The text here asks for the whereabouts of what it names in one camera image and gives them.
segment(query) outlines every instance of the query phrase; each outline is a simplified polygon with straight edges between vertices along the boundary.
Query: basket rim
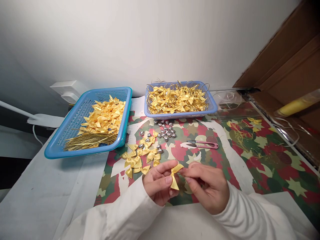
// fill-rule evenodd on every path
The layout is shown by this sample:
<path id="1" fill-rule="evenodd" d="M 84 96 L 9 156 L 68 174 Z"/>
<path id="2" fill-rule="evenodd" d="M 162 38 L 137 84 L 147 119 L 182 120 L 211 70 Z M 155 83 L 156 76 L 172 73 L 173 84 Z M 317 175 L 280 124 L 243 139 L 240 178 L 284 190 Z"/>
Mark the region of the basket rim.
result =
<path id="1" fill-rule="evenodd" d="M 192 81 L 194 83 L 199 83 L 199 84 L 203 84 L 202 87 L 205 87 L 205 90 L 209 91 L 209 89 L 207 88 L 207 86 L 201 82 L 201 81 Z M 167 84 L 172 84 L 172 83 L 177 83 L 177 82 L 160 82 L 160 83 L 154 83 L 152 85 L 154 86 L 163 86 L 163 85 L 167 85 Z M 147 94 L 148 94 L 148 87 L 146 88 L 146 93 L 145 93 L 145 98 L 147 98 Z M 151 118 L 161 118 L 161 117 L 172 117 L 172 116 L 177 116 L 177 117 L 189 117 L 192 115 L 207 115 L 207 114 L 212 114 L 212 113 L 215 113 L 217 110 L 218 110 L 218 106 L 216 104 L 216 102 L 214 101 L 213 99 L 213 96 L 208 93 L 208 96 L 209 96 L 209 102 L 213 105 L 213 109 L 212 110 L 206 110 L 206 111 L 199 111 L 199 112 L 182 112 L 182 113 L 166 113 L 166 114 L 151 114 L 148 112 L 148 105 L 147 105 L 147 102 L 145 101 L 144 103 L 144 114 L 147 116 L 147 117 L 151 117 Z"/>
<path id="2" fill-rule="evenodd" d="M 76 151 L 52 151 L 52 147 L 54 147 L 57 144 L 57 141 L 60 140 L 63 132 L 65 131 L 65 128 L 69 125 L 70 121 L 73 119 L 74 115 L 78 112 L 78 110 L 81 108 L 81 104 L 83 101 L 87 98 L 87 95 L 89 93 L 94 92 L 101 92 L 103 90 L 105 91 L 113 91 L 113 90 L 120 90 L 120 89 L 126 89 L 127 92 L 127 99 L 126 99 L 126 105 L 124 109 L 124 115 L 125 117 L 122 117 L 120 128 L 119 128 L 119 134 L 117 136 L 117 139 L 114 143 L 107 146 L 101 146 L 98 148 L 89 148 L 89 149 L 81 149 Z M 127 129 L 127 122 L 129 119 L 129 113 L 131 108 L 131 98 L 132 98 L 132 89 L 130 87 L 115 87 L 115 88 L 99 88 L 99 89 L 91 89 L 89 91 L 86 91 L 81 95 L 79 100 L 76 102 L 75 106 L 69 111 L 67 116 L 65 117 L 64 121 L 60 125 L 60 127 L 56 130 L 53 137 L 51 138 L 50 142 L 48 143 L 44 155 L 48 159 L 57 159 L 57 158 L 66 158 L 66 157 L 76 157 L 76 156 L 82 156 L 82 155 L 88 155 L 88 154 L 95 154 L 95 153 L 101 153 L 101 152 L 108 152 L 118 147 L 118 145 L 122 142 L 123 138 L 126 138 L 126 129 Z"/>

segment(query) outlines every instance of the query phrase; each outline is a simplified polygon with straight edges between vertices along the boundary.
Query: white lamp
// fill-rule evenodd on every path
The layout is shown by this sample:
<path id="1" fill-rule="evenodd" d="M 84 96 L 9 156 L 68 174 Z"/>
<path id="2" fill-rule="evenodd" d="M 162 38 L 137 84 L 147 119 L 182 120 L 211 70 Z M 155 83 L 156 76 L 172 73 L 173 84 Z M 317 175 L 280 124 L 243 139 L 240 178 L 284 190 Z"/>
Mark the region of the white lamp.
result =
<path id="1" fill-rule="evenodd" d="M 11 106 L 11 105 L 9 105 L 5 102 L 2 102 L 2 101 L 0 101 L 0 106 L 29 117 L 27 120 L 27 123 L 32 124 L 32 125 L 58 128 L 58 127 L 60 127 L 61 123 L 64 120 L 63 117 L 51 116 L 51 115 L 41 114 L 41 113 L 33 115 L 31 113 L 23 111 L 19 108 Z"/>

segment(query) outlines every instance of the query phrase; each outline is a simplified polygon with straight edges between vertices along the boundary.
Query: hand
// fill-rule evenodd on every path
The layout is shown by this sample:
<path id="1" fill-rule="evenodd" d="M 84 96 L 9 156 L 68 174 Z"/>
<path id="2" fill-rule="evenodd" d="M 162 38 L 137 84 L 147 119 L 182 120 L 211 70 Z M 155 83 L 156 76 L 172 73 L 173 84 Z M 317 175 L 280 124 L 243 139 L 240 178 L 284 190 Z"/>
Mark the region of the hand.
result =
<path id="1" fill-rule="evenodd" d="M 193 194 L 210 214 L 219 214 L 226 208 L 230 191 L 221 169 L 192 162 L 188 168 L 183 169 L 182 175 Z"/>
<path id="2" fill-rule="evenodd" d="M 164 206 L 166 202 L 179 194 L 179 191 L 171 189 L 172 184 L 171 168 L 178 165 L 177 160 L 170 160 L 151 168 L 142 179 L 144 189 L 148 196 L 159 206 Z"/>

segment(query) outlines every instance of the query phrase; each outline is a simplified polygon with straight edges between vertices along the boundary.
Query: pink scissor handle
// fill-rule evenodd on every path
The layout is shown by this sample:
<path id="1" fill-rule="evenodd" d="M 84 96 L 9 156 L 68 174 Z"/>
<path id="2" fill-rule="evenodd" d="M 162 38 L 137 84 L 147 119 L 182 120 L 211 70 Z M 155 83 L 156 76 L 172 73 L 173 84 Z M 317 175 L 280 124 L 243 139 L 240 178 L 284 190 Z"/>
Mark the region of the pink scissor handle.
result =
<path id="1" fill-rule="evenodd" d="M 202 141 L 196 141 L 196 143 L 216 144 L 216 143 L 213 143 L 213 142 L 202 142 Z"/>
<path id="2" fill-rule="evenodd" d="M 209 149 L 218 149 L 218 147 L 219 147 L 219 145 L 216 144 L 216 143 L 210 143 L 210 144 L 212 144 L 214 146 L 213 147 L 211 147 L 211 146 L 200 146 L 200 145 L 196 145 L 196 146 L 197 146 L 197 148 L 209 148 Z"/>

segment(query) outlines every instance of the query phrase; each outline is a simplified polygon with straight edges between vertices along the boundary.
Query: blue basket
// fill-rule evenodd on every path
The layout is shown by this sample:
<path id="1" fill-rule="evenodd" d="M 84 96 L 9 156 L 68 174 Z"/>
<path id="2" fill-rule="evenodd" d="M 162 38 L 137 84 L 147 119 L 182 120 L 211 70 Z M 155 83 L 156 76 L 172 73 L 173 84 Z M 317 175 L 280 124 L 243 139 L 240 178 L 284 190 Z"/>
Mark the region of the blue basket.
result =
<path id="1" fill-rule="evenodd" d="M 204 115 L 215 113 L 218 110 L 218 106 L 217 106 L 216 102 L 213 100 L 212 95 L 210 94 L 210 92 L 208 91 L 208 88 L 206 87 L 206 85 L 204 85 L 203 82 L 193 81 L 193 82 L 181 82 L 181 83 L 183 86 L 188 86 L 188 87 L 193 87 L 194 85 L 199 84 L 199 88 L 202 89 L 203 92 L 206 92 L 206 94 L 204 95 L 204 98 L 207 99 L 206 103 L 209 104 L 207 111 L 182 112 L 182 113 L 173 113 L 173 114 L 170 114 L 170 113 L 169 114 L 151 114 L 148 109 L 148 105 L 145 102 L 144 103 L 144 114 L 147 117 L 154 118 L 155 120 L 167 120 L 167 119 L 178 119 L 178 118 L 203 117 Z M 153 83 L 152 86 L 154 86 L 154 87 L 164 86 L 164 87 L 168 88 L 171 84 L 172 84 L 172 82 L 169 82 L 169 83 L 161 82 L 161 83 Z M 149 91 L 153 91 L 153 88 L 150 85 L 147 86 L 146 95 L 145 95 L 146 99 L 147 99 L 147 95 L 148 95 Z"/>
<path id="2" fill-rule="evenodd" d="M 79 132 L 71 129 L 79 129 L 81 127 L 81 123 L 86 122 L 83 117 L 89 117 L 89 113 L 93 111 L 92 105 L 95 104 L 95 100 L 99 102 L 109 101 L 109 95 L 113 98 L 118 98 L 120 101 L 126 101 L 117 140 L 111 145 L 103 144 L 103 146 L 96 148 L 63 151 L 66 143 L 65 140 L 76 137 Z M 66 116 L 63 123 L 49 142 L 44 152 L 45 157 L 49 159 L 74 157 L 99 152 L 108 152 L 115 148 L 122 147 L 126 141 L 131 96 L 132 89 L 129 87 L 94 89 L 85 92 Z"/>

